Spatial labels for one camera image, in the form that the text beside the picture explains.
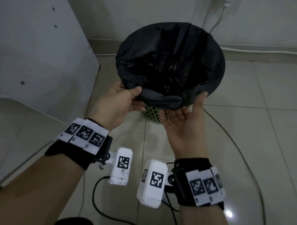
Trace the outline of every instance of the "plastic bag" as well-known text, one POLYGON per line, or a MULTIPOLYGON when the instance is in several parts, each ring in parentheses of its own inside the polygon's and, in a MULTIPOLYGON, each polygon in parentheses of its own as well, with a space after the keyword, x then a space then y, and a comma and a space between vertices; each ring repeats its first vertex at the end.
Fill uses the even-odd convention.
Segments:
POLYGON ((190 23, 156 23, 140 28, 120 45, 116 68, 126 89, 161 109, 178 109, 219 86, 225 72, 220 46, 190 23))

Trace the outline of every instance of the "human hand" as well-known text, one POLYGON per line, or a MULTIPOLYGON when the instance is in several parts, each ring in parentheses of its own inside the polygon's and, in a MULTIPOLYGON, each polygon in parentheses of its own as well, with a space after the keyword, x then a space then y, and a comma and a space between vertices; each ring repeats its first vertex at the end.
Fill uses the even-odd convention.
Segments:
POLYGON ((121 82, 115 83, 103 96, 96 107, 96 112, 90 116, 105 129, 112 129, 121 125, 125 116, 131 111, 145 111, 145 103, 134 99, 142 88, 136 87, 130 90, 123 90, 121 82))
POLYGON ((178 110, 160 110, 160 119, 165 127, 175 159, 208 158, 203 101, 208 93, 198 95, 192 112, 188 107, 178 110))

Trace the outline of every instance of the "finger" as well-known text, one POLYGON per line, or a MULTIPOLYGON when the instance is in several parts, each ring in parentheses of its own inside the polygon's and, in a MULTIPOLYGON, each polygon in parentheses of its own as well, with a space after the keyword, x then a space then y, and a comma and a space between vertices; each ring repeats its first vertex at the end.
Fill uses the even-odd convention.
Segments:
POLYGON ((175 110, 174 112, 175 112, 175 115, 179 121, 183 121, 186 119, 180 109, 175 110))
POLYGON ((202 92, 199 94, 193 104, 193 110, 192 113, 194 116, 198 116, 201 113, 203 114, 203 101, 207 97, 208 93, 207 92, 202 92))
POLYGON ((183 115, 186 118, 186 120, 190 118, 191 110, 187 106, 182 107, 181 108, 181 112, 183 113, 183 115))
POLYGON ((166 116, 165 116, 165 112, 164 112, 164 110, 163 110, 163 109, 160 109, 160 110, 159 110, 159 114, 160 114, 160 120, 161 120, 163 126, 164 126, 165 129, 166 129, 166 128, 170 125, 170 123, 169 123, 168 119, 167 119, 166 116))
POLYGON ((146 106, 146 104, 143 101, 139 101, 136 99, 132 99, 132 104, 146 106))
POLYGON ((124 85, 122 84, 121 81, 116 82, 114 85, 112 85, 107 94, 116 94, 119 93, 121 91, 121 89, 124 88, 124 85))
POLYGON ((141 105, 136 105, 136 104, 131 104, 131 106, 129 107, 129 112, 131 111, 142 111, 144 112, 146 110, 145 107, 141 106, 141 105))
POLYGON ((168 119, 171 123, 178 122, 177 117, 175 116, 175 113, 172 110, 166 110, 168 119))
POLYGON ((142 88, 138 86, 127 91, 130 92, 131 98, 135 98, 136 96, 140 95, 140 93, 142 92, 142 88))

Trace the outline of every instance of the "floor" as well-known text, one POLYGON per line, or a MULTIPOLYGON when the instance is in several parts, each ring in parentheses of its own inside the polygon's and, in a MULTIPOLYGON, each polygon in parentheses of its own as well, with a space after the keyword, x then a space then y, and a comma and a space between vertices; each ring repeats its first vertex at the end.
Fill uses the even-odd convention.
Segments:
MULTIPOLYGON (((114 57, 98 57, 101 69, 86 116, 98 98, 119 80, 114 57)), ((263 193, 267 224, 296 224, 297 221, 297 64, 266 64, 227 61, 224 79, 205 101, 205 109, 233 137, 254 173, 263 193)), ((0 99, 0 178, 66 125, 11 99, 0 99)), ((229 224, 263 224, 259 192, 238 150, 224 131, 206 115, 210 160, 217 166, 232 212, 229 224)), ((119 146, 134 152, 127 186, 99 184, 96 204, 110 216, 138 224, 173 224, 169 208, 139 204, 136 191, 142 167, 149 159, 174 161, 162 125, 147 121, 139 112, 128 114, 111 134, 111 150, 119 146)), ((20 171, 40 157, 46 148, 20 171)), ((101 217, 93 208, 91 195, 96 181, 109 175, 98 164, 85 173, 85 195, 81 216, 94 224, 122 224, 101 217)), ((178 208, 174 195, 173 206, 178 208)), ((83 200, 83 178, 60 218, 78 216, 83 200)))

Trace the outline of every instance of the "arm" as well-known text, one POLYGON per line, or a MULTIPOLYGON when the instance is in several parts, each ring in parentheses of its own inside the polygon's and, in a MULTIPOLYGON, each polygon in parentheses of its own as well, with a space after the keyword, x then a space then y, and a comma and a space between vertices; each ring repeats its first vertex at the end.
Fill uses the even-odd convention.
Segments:
MULTIPOLYGON (((128 112, 145 111, 144 103, 133 99, 141 88, 122 88, 120 82, 112 86, 91 116, 109 131, 122 124, 128 112)), ((54 224, 83 173, 64 154, 41 157, 0 190, 1 224, 54 224)))
MULTIPOLYGON (((167 132, 175 159, 208 158, 203 101, 207 92, 200 94, 193 104, 192 112, 188 107, 179 110, 160 110, 160 118, 167 132)), ((227 225, 224 212, 218 205, 207 207, 180 206, 180 219, 183 225, 227 225)))

